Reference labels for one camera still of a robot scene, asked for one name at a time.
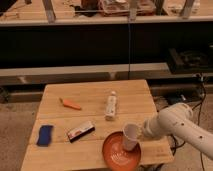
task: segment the bottle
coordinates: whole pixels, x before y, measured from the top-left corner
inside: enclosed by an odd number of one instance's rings
[[[111,95],[107,99],[107,106],[105,111],[105,119],[107,121],[112,121],[115,119],[116,104],[117,104],[116,92],[112,91]]]

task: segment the wooden table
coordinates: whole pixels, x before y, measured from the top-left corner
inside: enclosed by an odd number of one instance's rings
[[[179,14],[173,13],[169,6],[171,4],[180,4],[184,6],[186,0],[165,0],[164,10],[169,16],[177,16]],[[212,0],[200,0],[200,7],[196,13],[191,13],[191,16],[212,16],[213,15],[213,1]]]
[[[110,92],[117,92],[117,118],[105,121],[104,111]],[[59,98],[81,105],[81,111],[63,107]],[[82,170],[106,168],[102,156],[104,139],[121,131],[125,123],[143,123],[156,115],[156,108],[145,80],[47,85],[37,113],[22,170]],[[67,131],[84,121],[92,121],[96,130],[74,143]],[[54,125],[49,147],[36,145],[41,125]],[[167,138],[158,141],[143,138],[140,164],[167,163],[173,160]]]

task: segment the white cup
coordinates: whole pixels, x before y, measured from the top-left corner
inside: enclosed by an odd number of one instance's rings
[[[138,143],[138,137],[140,136],[140,127],[136,124],[129,123],[123,128],[123,149],[131,151]]]

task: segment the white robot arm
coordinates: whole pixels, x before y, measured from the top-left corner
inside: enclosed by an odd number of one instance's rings
[[[191,122],[192,116],[193,111],[187,104],[177,103],[146,120],[142,132],[155,139],[174,134],[213,160],[213,134]]]

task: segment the orange carrot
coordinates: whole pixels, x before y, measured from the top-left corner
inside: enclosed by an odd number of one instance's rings
[[[75,102],[69,100],[69,99],[62,99],[60,98],[61,103],[65,106],[65,107],[70,107],[76,110],[81,110],[82,108],[76,104]]]

